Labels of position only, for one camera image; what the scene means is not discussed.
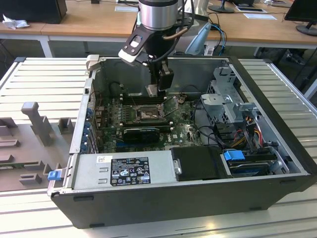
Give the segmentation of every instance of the blue cable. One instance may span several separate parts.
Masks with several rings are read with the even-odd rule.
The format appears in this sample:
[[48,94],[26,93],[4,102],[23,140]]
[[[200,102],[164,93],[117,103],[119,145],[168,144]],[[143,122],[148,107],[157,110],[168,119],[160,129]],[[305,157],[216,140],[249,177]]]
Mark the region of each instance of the blue cable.
[[214,27],[214,28],[216,28],[220,33],[221,33],[221,36],[222,36],[222,47],[221,47],[221,51],[220,51],[220,53],[219,53],[219,55],[221,55],[221,53],[222,53],[222,50],[223,50],[223,48],[224,48],[224,34],[223,34],[223,31],[219,28],[219,27],[217,27],[216,25],[213,25],[212,24],[212,26]]

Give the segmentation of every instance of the monitor stand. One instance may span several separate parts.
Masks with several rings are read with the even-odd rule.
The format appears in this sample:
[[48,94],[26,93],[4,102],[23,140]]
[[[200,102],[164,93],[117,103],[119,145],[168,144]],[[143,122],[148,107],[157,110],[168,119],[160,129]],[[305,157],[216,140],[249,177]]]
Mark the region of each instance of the monitor stand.
[[233,9],[224,8],[225,2],[226,2],[226,0],[222,0],[220,6],[213,5],[213,6],[209,6],[208,9],[215,11],[215,12],[220,12],[220,13],[234,13]]
[[312,27],[313,23],[308,23],[307,26],[298,25],[296,26],[296,30],[298,30],[300,33],[303,33],[305,35],[309,36],[317,36],[317,28]]

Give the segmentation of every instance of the wooden desk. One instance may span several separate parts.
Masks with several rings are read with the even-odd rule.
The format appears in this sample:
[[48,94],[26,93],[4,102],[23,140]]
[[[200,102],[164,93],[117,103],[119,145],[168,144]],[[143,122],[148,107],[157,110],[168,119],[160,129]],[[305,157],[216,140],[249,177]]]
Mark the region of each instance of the wooden desk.
[[137,13],[114,11],[117,4],[90,1],[67,2],[67,14],[61,24],[46,24],[43,35],[124,37],[131,34]]
[[[220,1],[210,0],[216,5]],[[114,11],[115,3],[67,0],[67,14],[61,24],[31,23],[29,28],[11,30],[0,25],[0,38],[40,41],[46,57],[53,57],[49,41],[125,42],[131,34],[135,12]],[[258,4],[267,12],[287,12],[288,8]],[[218,13],[221,28],[227,33],[228,46],[314,49],[317,37],[304,35],[296,24],[282,21],[284,15],[272,14],[277,20],[247,19],[242,13]],[[217,22],[214,14],[210,15]],[[211,31],[207,43],[215,45],[219,33]]]
[[[217,0],[211,0],[210,2],[215,5],[220,3]],[[250,46],[250,43],[269,43],[317,47],[317,37],[304,35],[296,30],[296,24],[293,21],[283,20],[284,14],[282,13],[287,13],[288,8],[272,7],[265,4],[255,5],[267,12],[279,13],[271,14],[277,20],[248,19],[242,13],[218,13],[221,28],[227,33],[228,45],[230,45],[229,42],[243,42],[245,46]],[[225,6],[235,9],[235,12],[239,12],[232,3],[226,2]],[[210,17],[213,22],[217,23],[217,18],[214,14],[211,14]],[[208,40],[219,40],[218,32],[210,32]]]

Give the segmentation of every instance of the warning label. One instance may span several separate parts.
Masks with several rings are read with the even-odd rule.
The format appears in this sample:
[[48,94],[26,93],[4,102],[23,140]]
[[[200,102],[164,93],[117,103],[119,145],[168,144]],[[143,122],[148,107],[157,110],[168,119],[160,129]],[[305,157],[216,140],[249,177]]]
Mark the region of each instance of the warning label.
[[151,183],[148,157],[111,160],[112,186]]

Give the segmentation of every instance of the computer tower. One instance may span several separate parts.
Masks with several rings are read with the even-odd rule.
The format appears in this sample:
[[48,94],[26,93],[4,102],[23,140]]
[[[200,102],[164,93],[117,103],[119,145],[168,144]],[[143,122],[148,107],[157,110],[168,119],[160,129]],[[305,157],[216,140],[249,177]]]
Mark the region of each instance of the computer tower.
[[67,12],[65,0],[3,0],[0,15],[15,20],[59,24]]

